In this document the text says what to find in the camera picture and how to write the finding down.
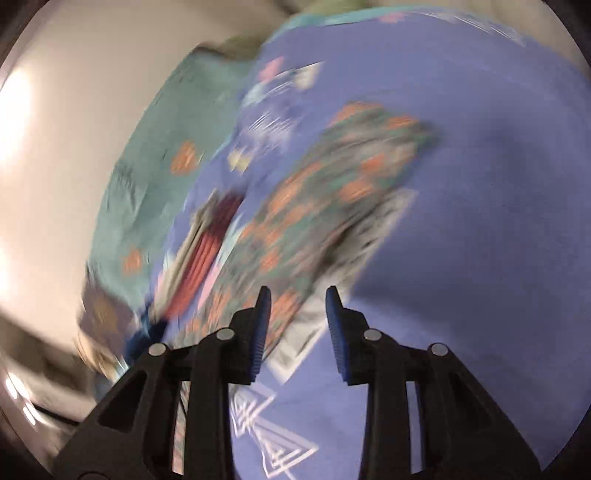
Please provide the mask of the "green floral garment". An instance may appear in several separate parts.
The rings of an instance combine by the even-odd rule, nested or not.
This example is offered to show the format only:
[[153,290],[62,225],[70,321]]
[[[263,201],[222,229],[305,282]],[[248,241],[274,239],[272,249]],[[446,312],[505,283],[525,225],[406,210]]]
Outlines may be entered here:
[[435,138],[428,122],[380,104],[342,107],[246,224],[174,346],[197,344],[228,326],[236,311],[256,303],[263,286],[271,292],[266,344],[276,345],[314,290],[329,251],[398,188]]

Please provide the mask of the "navy star paw blanket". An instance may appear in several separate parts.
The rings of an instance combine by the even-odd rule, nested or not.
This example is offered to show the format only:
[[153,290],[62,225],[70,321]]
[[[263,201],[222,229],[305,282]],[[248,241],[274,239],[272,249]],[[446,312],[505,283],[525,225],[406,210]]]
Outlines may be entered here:
[[131,367],[153,344],[160,343],[168,326],[166,317],[158,317],[152,303],[148,303],[137,319],[137,328],[126,340],[123,360]]

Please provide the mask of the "dark purple tree pillow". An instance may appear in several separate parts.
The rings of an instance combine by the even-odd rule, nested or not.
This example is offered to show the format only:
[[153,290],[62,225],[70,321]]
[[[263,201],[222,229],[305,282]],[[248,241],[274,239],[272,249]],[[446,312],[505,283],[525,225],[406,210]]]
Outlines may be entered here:
[[83,338],[101,354],[122,359],[126,342],[135,330],[132,310],[89,274],[84,281],[81,301],[78,327]]

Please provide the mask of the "beige folded cloth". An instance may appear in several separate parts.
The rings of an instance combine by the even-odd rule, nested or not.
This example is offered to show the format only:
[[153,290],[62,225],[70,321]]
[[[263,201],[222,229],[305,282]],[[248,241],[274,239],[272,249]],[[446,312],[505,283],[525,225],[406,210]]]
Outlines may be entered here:
[[152,303],[153,313],[157,319],[165,316],[165,312],[180,286],[190,257],[197,248],[200,237],[211,224],[213,212],[220,197],[221,195],[216,190],[211,193],[207,201],[191,215],[189,230],[176,253],[174,255],[169,253],[164,257],[163,269],[158,277]]

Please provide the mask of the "purple triangle pattern bedsheet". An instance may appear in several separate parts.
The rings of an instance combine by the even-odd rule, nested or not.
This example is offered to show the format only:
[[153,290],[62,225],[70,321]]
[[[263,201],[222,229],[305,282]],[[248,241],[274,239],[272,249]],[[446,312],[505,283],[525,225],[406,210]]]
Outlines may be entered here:
[[549,466],[590,405],[590,82],[534,39],[444,7],[290,21],[168,247],[215,189],[245,192],[236,226],[249,232],[355,101],[426,122],[435,141],[346,305],[402,344],[447,344]]

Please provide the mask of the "red folded cloth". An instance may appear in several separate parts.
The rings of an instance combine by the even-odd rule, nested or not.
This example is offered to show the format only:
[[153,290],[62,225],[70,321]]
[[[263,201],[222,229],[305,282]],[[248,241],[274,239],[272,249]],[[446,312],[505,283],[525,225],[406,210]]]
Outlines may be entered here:
[[214,209],[211,224],[204,231],[193,251],[188,267],[182,277],[180,286],[174,295],[172,302],[165,312],[167,319],[181,316],[190,305],[190,302],[205,276],[211,268],[211,264],[224,239],[228,227],[235,217],[235,212],[242,203],[242,194],[230,192],[220,197]]

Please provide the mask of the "teal heart pattern pillow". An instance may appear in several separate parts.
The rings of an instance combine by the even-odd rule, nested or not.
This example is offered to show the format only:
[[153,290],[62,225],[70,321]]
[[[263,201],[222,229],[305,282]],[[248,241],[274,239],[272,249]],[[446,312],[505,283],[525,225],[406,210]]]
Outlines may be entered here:
[[169,229],[198,171],[235,126],[252,61],[197,48],[143,113],[103,193],[87,268],[133,309],[150,288]]

